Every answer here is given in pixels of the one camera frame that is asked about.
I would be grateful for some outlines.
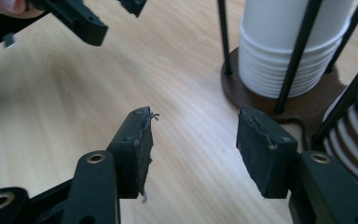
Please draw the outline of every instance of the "black metal rod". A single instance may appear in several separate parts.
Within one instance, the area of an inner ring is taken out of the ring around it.
[[[337,125],[338,121],[347,113],[348,108],[355,102],[358,97],[358,74],[353,79],[351,84],[342,94],[336,106],[327,116],[326,120],[322,123],[319,130],[312,136],[314,143],[322,143],[330,131]]]
[[[223,44],[223,55],[225,57],[226,75],[231,75],[231,61],[229,58],[229,49],[228,49],[228,31],[227,31],[227,18],[226,18],[226,1],[217,0],[217,5],[219,7],[219,19],[220,19],[220,30],[222,34],[222,44]]]
[[[341,54],[342,50],[345,48],[345,46],[348,43],[348,40],[351,38],[351,35],[354,32],[354,29],[356,29],[356,26],[358,24],[358,6],[356,8],[356,10],[353,12],[353,15],[351,17],[351,24],[348,27],[347,32],[345,33],[344,36],[342,36],[342,41],[341,44],[339,45],[339,47],[336,50],[336,53],[334,54],[333,58],[331,59],[330,63],[327,65],[326,68],[326,73],[331,73],[333,71],[333,66],[336,63],[339,55]]]
[[[286,76],[284,77],[281,93],[279,95],[278,102],[274,108],[274,112],[277,114],[281,114],[284,110],[284,104],[286,103],[289,91],[292,88],[297,68],[300,64],[304,49],[307,46],[310,32],[312,30],[313,24],[315,23],[316,16],[318,15],[322,1],[323,0],[309,0],[308,2],[307,10],[301,23],[301,27],[296,40],[296,45],[293,50],[292,58],[290,59]]]

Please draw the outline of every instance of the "wood grain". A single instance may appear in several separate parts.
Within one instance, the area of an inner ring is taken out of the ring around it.
[[[263,199],[236,149],[216,2],[149,0],[138,19],[118,1],[86,4],[109,26],[99,48],[51,15],[0,46],[0,188],[35,196],[71,178],[83,154],[106,149],[127,114],[150,105],[160,120],[148,202],[122,200],[123,223],[292,222],[287,200]],[[231,50],[243,7],[227,1]],[[358,29],[337,67],[346,83],[356,74]]]

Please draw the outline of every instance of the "wooden table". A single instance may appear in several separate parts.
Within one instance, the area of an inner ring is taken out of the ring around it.
[[[0,46],[0,188],[35,196],[71,178],[83,154],[106,149],[127,114],[150,105],[160,120],[148,202],[122,200],[123,223],[290,223],[287,200],[263,199],[236,149],[216,2],[149,0],[139,19],[118,1],[86,4],[109,26],[99,48],[51,15]],[[227,1],[232,49],[243,6]],[[348,84],[358,29],[337,66]]]

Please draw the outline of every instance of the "wooden base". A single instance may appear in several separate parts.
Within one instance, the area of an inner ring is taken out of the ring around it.
[[[238,48],[230,53],[232,74],[226,75],[226,65],[221,71],[222,86],[228,100],[235,106],[250,106],[261,110],[279,123],[296,123],[303,129],[306,149],[311,148],[310,138],[322,124],[324,112],[345,90],[346,86],[338,80],[337,69],[323,75],[319,83],[307,93],[289,98],[284,111],[276,114],[273,109],[276,99],[258,95],[242,84],[238,71]]]

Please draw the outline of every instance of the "human hand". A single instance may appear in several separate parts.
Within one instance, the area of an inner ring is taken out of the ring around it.
[[[0,14],[5,14],[15,18],[32,18],[43,13],[31,4],[29,10],[25,10],[25,0],[0,0]]]

